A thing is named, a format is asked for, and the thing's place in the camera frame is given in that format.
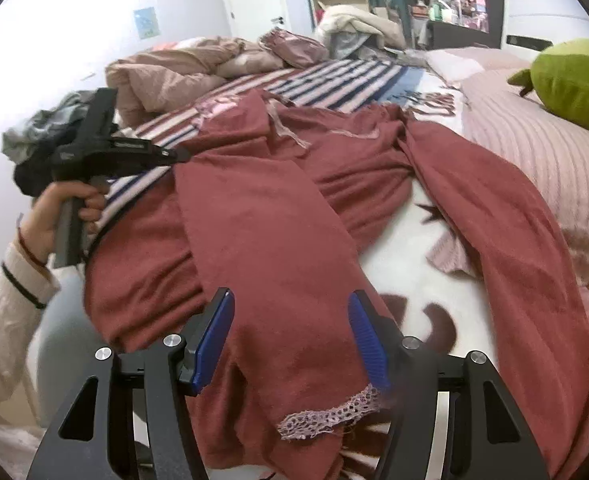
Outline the left forearm cream sleeve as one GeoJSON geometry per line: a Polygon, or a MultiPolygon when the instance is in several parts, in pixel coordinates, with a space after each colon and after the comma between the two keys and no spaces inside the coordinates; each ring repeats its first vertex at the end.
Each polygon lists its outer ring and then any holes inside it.
{"type": "Polygon", "coordinates": [[[21,382],[29,345],[58,290],[49,270],[38,270],[17,244],[8,245],[0,264],[0,404],[21,382]]]}

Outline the person's left hand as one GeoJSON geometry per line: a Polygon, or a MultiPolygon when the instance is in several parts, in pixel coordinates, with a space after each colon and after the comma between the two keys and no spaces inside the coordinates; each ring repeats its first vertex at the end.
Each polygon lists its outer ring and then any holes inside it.
{"type": "Polygon", "coordinates": [[[78,218],[90,232],[97,231],[97,222],[107,205],[110,188],[81,181],[54,182],[40,194],[31,211],[19,221],[14,244],[33,266],[44,266],[55,251],[56,232],[61,207],[67,200],[79,198],[83,206],[78,218]]]}

